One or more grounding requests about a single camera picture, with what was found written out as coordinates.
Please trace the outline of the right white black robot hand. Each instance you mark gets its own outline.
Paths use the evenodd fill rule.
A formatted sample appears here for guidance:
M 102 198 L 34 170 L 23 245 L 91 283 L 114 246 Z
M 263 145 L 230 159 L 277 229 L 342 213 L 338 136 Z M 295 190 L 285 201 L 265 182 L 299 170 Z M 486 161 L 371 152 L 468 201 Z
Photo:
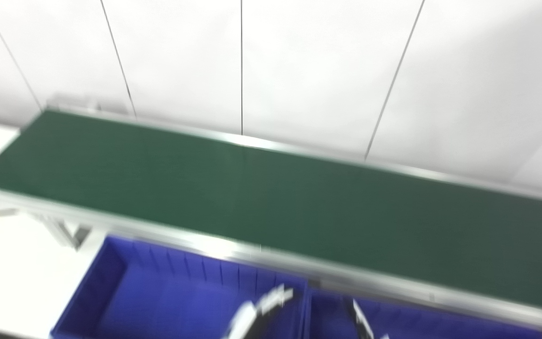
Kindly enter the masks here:
M 359 303 L 355 298 L 345 298 L 343 302 L 346 311 L 348 311 L 349 317 L 355 326 L 358 338 L 375 339 L 374 331 L 372 330 L 363 309 L 359 306 Z

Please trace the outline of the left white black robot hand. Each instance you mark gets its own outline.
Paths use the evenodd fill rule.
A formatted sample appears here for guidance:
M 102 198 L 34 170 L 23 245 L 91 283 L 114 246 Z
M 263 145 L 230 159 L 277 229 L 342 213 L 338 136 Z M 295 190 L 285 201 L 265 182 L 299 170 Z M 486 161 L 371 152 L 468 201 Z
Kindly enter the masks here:
M 242 303 L 230 320 L 223 339 L 261 339 L 271 320 L 295 297 L 293 288 L 280 284 L 263 294 L 256 303 Z

